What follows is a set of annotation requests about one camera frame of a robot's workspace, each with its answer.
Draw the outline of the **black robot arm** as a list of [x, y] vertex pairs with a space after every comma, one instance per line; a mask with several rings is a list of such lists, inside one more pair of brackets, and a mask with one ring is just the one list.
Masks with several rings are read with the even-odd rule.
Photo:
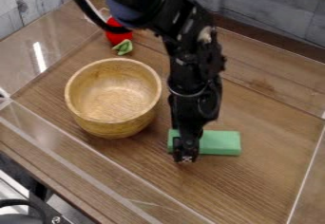
[[210, 12], [193, 0], [105, 0], [116, 28], [100, 18], [86, 0], [73, 0], [104, 31], [123, 34], [148, 29], [161, 38], [169, 59], [167, 87], [172, 128], [171, 154], [176, 162], [196, 161], [204, 125], [219, 115], [220, 72], [226, 58]]

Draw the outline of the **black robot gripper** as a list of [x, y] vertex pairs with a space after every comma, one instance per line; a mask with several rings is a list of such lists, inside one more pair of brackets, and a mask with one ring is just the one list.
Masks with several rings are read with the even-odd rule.
[[193, 97], [168, 96], [171, 125], [179, 134], [171, 137], [171, 153], [176, 163], [195, 162], [203, 127], [218, 118], [222, 101], [222, 81], [215, 76], [203, 92]]

